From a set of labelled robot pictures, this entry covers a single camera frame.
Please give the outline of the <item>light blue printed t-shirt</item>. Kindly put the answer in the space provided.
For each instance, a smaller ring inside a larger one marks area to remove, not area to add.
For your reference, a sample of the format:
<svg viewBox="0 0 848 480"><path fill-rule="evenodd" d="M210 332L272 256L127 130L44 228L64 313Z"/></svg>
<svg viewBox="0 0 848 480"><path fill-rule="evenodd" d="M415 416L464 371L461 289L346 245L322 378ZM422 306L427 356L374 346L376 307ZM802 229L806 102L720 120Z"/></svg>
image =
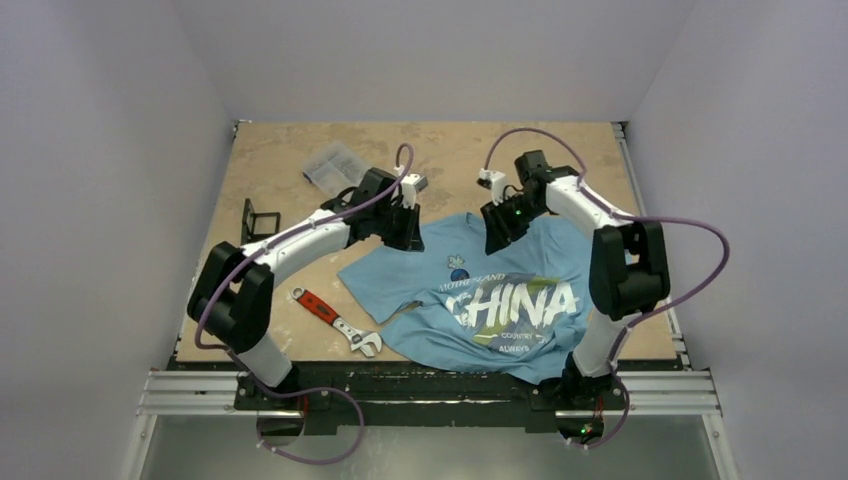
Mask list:
<svg viewBox="0 0 848 480"><path fill-rule="evenodd" d="M559 376L595 314L590 240L543 216L488 255L484 222L471 213L429 223L421 236L422 252L379 246L338 274L383 343L442 370L533 384Z"/></svg>

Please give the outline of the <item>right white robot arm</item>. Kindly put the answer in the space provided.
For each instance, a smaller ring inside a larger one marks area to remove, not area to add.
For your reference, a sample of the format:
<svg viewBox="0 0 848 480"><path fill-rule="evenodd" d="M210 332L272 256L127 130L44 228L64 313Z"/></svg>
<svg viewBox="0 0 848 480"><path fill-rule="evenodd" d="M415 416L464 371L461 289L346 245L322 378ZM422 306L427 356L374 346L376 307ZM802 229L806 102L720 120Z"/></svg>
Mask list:
<svg viewBox="0 0 848 480"><path fill-rule="evenodd" d="M571 221L591 242L589 293L597 310L583 339L568 355L558 392L584 407L611 387L630 326L626 319L652 312L670 293L663 228L638 220L598 196L570 166L553 167L540 150L514 162L521 187L509 194L504 173L483 167L477 182L491 193L481 208L485 252L522 238L545 213Z"/></svg>

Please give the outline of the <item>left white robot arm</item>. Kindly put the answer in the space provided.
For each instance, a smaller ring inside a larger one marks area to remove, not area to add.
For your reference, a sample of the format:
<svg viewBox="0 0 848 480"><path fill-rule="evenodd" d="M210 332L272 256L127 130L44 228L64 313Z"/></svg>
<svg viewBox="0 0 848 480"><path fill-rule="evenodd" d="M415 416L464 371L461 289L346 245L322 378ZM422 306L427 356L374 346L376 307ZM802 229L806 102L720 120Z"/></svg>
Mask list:
<svg viewBox="0 0 848 480"><path fill-rule="evenodd" d="M257 242L221 242L210 251L189 296L187 314L220 340L260 382L272 408L297 399L293 365L269 334L275 289L314 261L377 236L387 247L420 252L417 194L427 180L371 168L361 182L325 201L295 226Z"/></svg>

